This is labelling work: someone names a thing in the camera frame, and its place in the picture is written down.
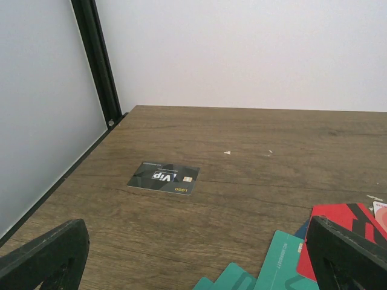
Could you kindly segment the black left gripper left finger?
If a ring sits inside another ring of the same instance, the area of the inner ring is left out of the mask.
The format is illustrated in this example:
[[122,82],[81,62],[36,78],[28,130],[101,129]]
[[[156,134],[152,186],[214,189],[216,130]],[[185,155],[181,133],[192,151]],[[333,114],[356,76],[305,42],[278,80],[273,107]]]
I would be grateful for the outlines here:
[[68,220],[1,257],[1,289],[78,289],[88,253],[85,221]]

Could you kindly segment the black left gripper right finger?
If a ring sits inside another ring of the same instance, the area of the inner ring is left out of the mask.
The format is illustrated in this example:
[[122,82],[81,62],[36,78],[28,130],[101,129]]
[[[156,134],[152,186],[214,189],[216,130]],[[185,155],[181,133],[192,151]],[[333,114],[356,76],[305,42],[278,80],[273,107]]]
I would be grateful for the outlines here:
[[386,248],[320,216],[306,247],[320,289],[386,289]]

